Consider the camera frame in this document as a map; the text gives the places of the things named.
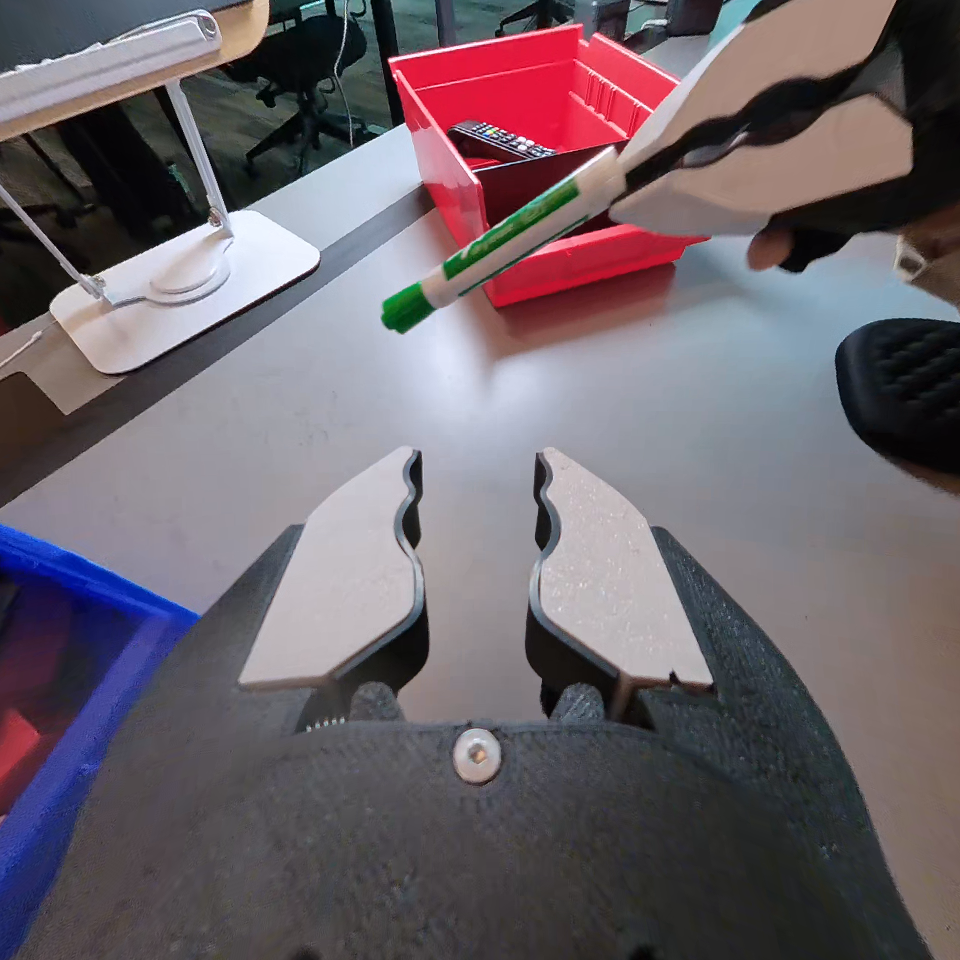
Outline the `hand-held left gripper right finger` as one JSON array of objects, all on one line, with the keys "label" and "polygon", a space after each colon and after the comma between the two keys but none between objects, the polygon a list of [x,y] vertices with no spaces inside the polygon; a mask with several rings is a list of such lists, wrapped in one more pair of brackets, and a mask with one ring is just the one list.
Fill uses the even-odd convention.
[{"label": "hand-held left gripper right finger", "polygon": [[555,447],[535,456],[534,500],[526,656],[543,686],[709,691],[711,669],[640,509]]}]

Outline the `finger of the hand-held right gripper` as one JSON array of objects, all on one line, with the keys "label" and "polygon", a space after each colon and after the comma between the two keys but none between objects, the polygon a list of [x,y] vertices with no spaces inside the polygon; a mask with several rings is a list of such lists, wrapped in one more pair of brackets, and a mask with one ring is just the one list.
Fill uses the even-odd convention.
[{"label": "finger of the hand-held right gripper", "polygon": [[624,169],[713,162],[743,135],[813,114],[875,54],[895,6],[761,2],[654,110],[622,151]]},{"label": "finger of the hand-held right gripper", "polygon": [[868,93],[779,143],[671,170],[618,199],[609,217],[653,234],[756,234],[776,214],[905,176],[913,159],[911,124]]}]

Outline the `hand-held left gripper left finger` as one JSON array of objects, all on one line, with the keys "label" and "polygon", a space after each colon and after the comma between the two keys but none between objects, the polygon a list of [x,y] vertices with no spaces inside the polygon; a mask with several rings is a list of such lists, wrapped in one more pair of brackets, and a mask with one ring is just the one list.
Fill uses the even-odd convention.
[{"label": "hand-held left gripper left finger", "polygon": [[242,690],[368,681],[399,691],[429,650],[421,538],[423,455],[399,447],[302,524],[238,677]]}]

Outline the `red storage bin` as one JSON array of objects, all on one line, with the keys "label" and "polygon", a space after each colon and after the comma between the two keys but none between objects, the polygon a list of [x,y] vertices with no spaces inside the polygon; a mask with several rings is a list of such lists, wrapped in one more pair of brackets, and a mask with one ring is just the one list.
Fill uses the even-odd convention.
[{"label": "red storage bin", "polygon": [[[489,229],[474,170],[447,130],[482,121],[557,153],[629,140],[679,84],[657,60],[582,26],[536,30],[397,56],[390,62],[422,182],[457,249]],[[483,287],[504,307],[679,259],[702,237],[671,237],[597,217]]]}]

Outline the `blue storage bin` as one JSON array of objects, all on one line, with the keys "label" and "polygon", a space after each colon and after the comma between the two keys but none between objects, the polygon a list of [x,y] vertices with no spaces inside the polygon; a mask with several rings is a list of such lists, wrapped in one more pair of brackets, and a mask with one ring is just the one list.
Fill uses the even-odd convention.
[{"label": "blue storage bin", "polygon": [[1,529],[1,715],[44,738],[2,817],[1,954],[11,958],[59,871],[121,721],[198,614],[92,561]]}]

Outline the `black remote control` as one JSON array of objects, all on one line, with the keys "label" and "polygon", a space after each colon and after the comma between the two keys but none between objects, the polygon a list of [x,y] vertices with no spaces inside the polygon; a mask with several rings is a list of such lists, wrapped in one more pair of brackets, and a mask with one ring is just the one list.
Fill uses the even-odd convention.
[{"label": "black remote control", "polygon": [[491,123],[465,120],[446,131],[457,152],[467,160],[510,163],[554,157],[556,150]]}]

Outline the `white tube green label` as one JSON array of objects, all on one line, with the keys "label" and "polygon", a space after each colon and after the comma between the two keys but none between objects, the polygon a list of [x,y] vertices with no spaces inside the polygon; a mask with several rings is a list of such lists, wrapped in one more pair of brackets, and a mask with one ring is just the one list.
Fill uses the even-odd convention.
[{"label": "white tube green label", "polygon": [[535,252],[606,212],[626,191],[618,150],[608,146],[444,260],[426,278],[387,297],[381,323],[407,333]]}]

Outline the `person's right hand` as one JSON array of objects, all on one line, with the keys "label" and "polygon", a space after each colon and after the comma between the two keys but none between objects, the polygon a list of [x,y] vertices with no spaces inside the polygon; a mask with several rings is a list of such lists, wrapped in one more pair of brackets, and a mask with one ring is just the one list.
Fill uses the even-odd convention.
[{"label": "person's right hand", "polygon": [[779,267],[790,257],[793,247],[792,230],[768,226],[751,239],[747,250],[747,266],[754,272]]}]

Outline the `black bin divider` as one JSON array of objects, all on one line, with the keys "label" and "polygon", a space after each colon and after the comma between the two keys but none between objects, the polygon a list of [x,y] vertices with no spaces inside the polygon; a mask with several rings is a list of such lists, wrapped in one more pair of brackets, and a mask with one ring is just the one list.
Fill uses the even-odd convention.
[{"label": "black bin divider", "polygon": [[473,173],[483,195],[486,227],[496,226],[608,148],[609,145],[587,147],[475,169]]}]

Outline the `red block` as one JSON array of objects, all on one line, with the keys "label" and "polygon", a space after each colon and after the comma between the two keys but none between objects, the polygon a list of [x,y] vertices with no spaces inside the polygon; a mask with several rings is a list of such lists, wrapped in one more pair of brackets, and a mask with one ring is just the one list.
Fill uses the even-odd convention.
[{"label": "red block", "polygon": [[42,765],[42,733],[16,708],[1,715],[1,815],[8,815]]}]

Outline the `white metal stand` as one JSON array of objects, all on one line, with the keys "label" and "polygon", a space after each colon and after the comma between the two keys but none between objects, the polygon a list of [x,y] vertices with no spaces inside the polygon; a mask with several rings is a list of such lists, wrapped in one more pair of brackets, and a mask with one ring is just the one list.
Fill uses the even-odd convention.
[{"label": "white metal stand", "polygon": [[[178,65],[219,50],[206,10],[175,14],[106,42],[2,71],[1,122],[132,78],[138,66]],[[71,285],[54,322],[100,375],[128,375],[269,299],[320,264],[316,246],[255,211],[230,212],[180,80],[162,85],[185,135],[209,210],[205,223],[99,273],[80,271],[9,190],[11,213]]]}]

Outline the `black office chair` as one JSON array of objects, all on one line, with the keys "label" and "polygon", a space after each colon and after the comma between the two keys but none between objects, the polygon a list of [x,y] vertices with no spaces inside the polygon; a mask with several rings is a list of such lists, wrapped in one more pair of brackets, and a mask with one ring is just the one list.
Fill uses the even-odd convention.
[{"label": "black office chair", "polygon": [[272,109],[284,94],[294,96],[295,114],[246,152],[246,174],[258,176],[256,160],[282,144],[298,144],[296,174],[306,173],[309,150],[319,150],[321,136],[353,148],[378,136],[366,121],[355,117],[343,88],[343,74],[367,53],[360,19],[367,14],[362,2],[342,13],[303,17],[302,2],[271,2],[282,30],[267,35],[249,54],[221,67],[236,84],[261,82],[257,101]]}]

